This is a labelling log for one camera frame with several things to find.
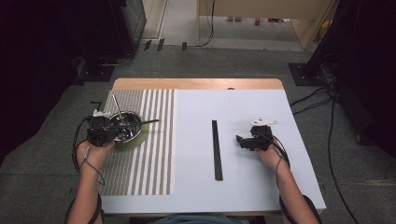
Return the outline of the black stand base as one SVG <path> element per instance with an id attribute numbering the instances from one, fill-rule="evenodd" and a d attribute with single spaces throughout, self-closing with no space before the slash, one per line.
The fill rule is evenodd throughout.
<path id="1" fill-rule="evenodd" d="M 322 86 L 316 70 L 306 63 L 289 63 L 289 69 L 296 86 Z"/>
<path id="2" fill-rule="evenodd" d="M 76 58 L 78 75 L 76 82 L 108 82 L 113 74 L 114 66 L 89 65 L 83 57 Z"/>

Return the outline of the black curtain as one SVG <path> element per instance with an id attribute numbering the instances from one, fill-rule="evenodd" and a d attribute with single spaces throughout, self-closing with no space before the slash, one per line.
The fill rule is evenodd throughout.
<path id="1" fill-rule="evenodd" d="M 358 141 L 396 158 L 396 0 L 339 0 L 313 57 L 334 65 Z"/>
<path id="2" fill-rule="evenodd" d="M 110 0 L 0 0 L 0 164 L 75 82 L 75 58 L 102 65 L 110 9 Z"/>

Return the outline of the black spoon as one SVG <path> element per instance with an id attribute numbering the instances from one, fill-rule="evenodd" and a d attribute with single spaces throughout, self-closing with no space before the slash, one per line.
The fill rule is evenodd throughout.
<path id="1" fill-rule="evenodd" d="M 159 122 L 159 120 L 158 119 L 153 119 L 153 120 L 133 122 L 132 125 L 133 126 L 143 126 L 143 125 L 154 123 L 154 122 Z"/>

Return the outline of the stainless steel bowl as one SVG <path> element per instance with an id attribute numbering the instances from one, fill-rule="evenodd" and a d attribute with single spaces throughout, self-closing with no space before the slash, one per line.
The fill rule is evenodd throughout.
<path id="1" fill-rule="evenodd" d="M 142 119 L 135 112 L 121 112 L 110 118 L 109 129 L 116 131 L 114 140 L 127 143 L 134 140 L 142 128 Z"/>

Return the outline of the wooden table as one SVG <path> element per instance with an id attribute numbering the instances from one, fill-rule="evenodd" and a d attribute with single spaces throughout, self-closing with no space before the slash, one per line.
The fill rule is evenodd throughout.
<path id="1" fill-rule="evenodd" d="M 235 136 L 249 136 L 250 122 L 276 123 L 272 132 L 285 147 L 303 194 L 319 211 L 326 207 L 304 142 L 280 80 L 274 78 L 119 78 L 113 91 L 176 92 L 175 185 L 169 195 L 104 196 L 117 216 L 176 213 L 278 214 L 274 173 Z M 212 125 L 216 121 L 218 180 L 214 176 Z"/>

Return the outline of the light wooden desk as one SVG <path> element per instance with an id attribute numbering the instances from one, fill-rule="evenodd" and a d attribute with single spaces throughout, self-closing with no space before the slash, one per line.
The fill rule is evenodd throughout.
<path id="1" fill-rule="evenodd" d="M 290 19 L 302 49 L 308 49 L 338 0 L 196 0 L 196 40 L 202 16 Z"/>

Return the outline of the person's left hand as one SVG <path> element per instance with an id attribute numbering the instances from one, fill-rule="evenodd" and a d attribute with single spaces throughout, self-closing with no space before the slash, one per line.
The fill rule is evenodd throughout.
<path id="1" fill-rule="evenodd" d="M 92 145 L 88 141 L 83 141 L 76 149 L 78 169 L 82 170 L 84 164 L 90 164 L 95 169 L 99 170 L 105 163 L 107 154 L 114 146 L 114 141 L 101 147 Z"/>

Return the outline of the green bowl with utensils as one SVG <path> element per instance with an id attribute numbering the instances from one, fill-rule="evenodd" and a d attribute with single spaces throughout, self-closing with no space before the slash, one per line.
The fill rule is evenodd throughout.
<path id="1" fill-rule="evenodd" d="M 133 122 L 139 122 L 140 120 L 139 117 L 124 119 L 126 128 L 122 130 L 118 140 L 115 141 L 116 150 L 132 150 L 146 141 L 149 135 L 149 126 L 147 124 L 143 126 L 132 125 Z"/>

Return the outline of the person's right hand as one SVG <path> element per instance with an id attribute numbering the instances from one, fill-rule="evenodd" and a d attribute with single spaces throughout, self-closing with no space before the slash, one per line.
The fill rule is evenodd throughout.
<path id="1" fill-rule="evenodd" d="M 257 149 L 256 152 L 262 162 L 273 171 L 276 171 L 281 164 L 286 162 L 277 152 L 277 148 L 273 144 L 271 144 L 267 149 Z"/>

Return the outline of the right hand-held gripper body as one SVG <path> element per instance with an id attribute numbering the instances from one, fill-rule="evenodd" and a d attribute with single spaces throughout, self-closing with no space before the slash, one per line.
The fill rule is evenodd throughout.
<path id="1" fill-rule="evenodd" d="M 274 120 L 263 118 L 251 121 L 250 133 L 253 140 L 248 148 L 250 150 L 255 150 L 256 148 L 266 150 L 274 141 L 270 125 L 275 123 Z"/>

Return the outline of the metal spoon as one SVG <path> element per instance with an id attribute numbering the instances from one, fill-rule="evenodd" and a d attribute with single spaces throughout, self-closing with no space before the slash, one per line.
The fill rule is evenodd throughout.
<path id="1" fill-rule="evenodd" d="M 120 105 L 119 105 L 118 99 L 115 94 L 112 95 L 112 98 L 113 98 L 113 102 L 117 109 L 117 115 L 115 116 L 115 118 L 116 118 L 117 122 L 119 123 L 119 125 L 123 126 L 123 125 L 125 125 L 125 121 L 123 118 L 122 111 L 120 110 Z"/>

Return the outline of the brown white striped woven placemat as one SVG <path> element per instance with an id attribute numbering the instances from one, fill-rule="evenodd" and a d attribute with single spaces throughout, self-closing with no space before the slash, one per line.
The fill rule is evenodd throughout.
<path id="1" fill-rule="evenodd" d="M 112 149 L 102 167 L 106 183 L 99 188 L 104 196 L 169 195 L 174 192 L 176 155 L 176 92 L 173 90 L 111 91 L 105 111 L 133 111 L 148 124 L 148 138 L 139 147 L 122 151 Z"/>

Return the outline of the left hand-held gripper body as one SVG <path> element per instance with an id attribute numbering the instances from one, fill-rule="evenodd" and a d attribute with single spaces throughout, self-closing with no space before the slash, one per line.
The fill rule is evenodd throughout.
<path id="1" fill-rule="evenodd" d="M 89 117 L 87 139 L 91 144 L 97 147 L 104 146 L 110 141 L 110 132 L 108 129 L 110 119 L 108 116 L 109 113 L 95 109 L 92 116 Z"/>

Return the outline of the yellow object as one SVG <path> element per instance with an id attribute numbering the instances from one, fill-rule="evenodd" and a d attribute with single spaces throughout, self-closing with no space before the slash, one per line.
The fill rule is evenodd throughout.
<path id="1" fill-rule="evenodd" d="M 318 30 L 317 41 L 320 41 L 325 36 L 331 24 L 332 24 L 332 20 L 326 20 L 325 22 L 322 23 L 322 25 Z"/>

